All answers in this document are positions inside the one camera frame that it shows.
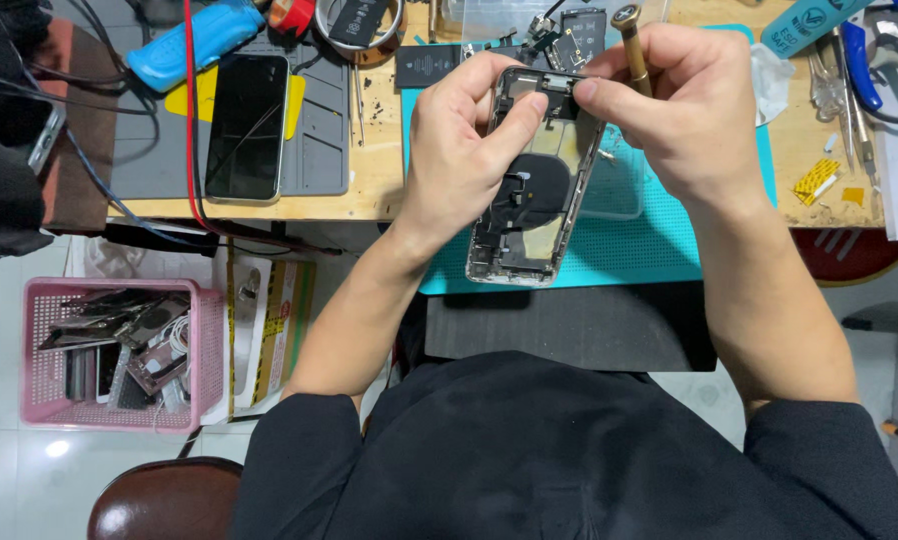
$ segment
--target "gold screwdriver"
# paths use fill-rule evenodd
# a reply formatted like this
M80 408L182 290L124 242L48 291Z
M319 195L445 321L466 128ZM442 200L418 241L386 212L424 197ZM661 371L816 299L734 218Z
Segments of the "gold screwdriver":
M649 71L646 70L646 60L642 57L642 45L639 44L639 32L636 23L639 22L639 14L642 7L636 4L622 6L612 15L612 28L623 35L623 47L625 57L629 63L629 76L636 92L653 97L653 85L649 81Z

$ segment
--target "white tile floor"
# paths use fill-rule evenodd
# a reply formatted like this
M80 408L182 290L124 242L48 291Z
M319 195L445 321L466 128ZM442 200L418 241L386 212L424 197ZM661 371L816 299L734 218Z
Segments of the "white tile floor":
M337 227L321 230L350 249L371 231L342 237ZM184 437L155 434L34 429L18 420L17 383L21 297L26 280L60 276L67 239L20 258L0 260L0 538L72 539L85 534L95 498L119 473L140 463L173 458ZM345 268L320 273L317 307L328 300ZM825 291L838 317L865 306L898 300L898 268L871 283ZM888 416L896 341L890 335L847 333L863 403L878 422ZM725 369L711 374L655 374L659 384L733 444L741 445L742 403ZM195 441L193 456L242 462L252 423L211 426Z

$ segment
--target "tissue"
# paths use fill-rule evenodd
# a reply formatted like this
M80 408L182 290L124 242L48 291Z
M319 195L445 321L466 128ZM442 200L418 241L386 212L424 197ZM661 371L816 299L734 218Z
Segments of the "tissue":
M789 79L796 73L796 67L762 43L750 47L749 59L755 92L755 125L759 127L778 117L789 105Z

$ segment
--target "blue bottle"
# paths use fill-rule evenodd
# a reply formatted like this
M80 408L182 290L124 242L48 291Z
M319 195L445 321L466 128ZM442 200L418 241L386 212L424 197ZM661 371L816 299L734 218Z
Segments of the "blue bottle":
M798 0L762 30L762 43L787 59L874 0Z
M201 70L249 40L266 24L250 0L218 0L192 16L195 69ZM166 92L186 78L186 29L179 24L125 61L155 92Z

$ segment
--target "black shirt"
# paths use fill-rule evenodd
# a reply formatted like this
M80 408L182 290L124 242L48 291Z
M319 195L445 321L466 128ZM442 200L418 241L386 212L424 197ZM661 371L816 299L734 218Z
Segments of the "black shirt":
M284 399L231 533L898 540L898 478L858 404L771 402L741 453L650 381L506 352L413 371L364 439L347 396Z

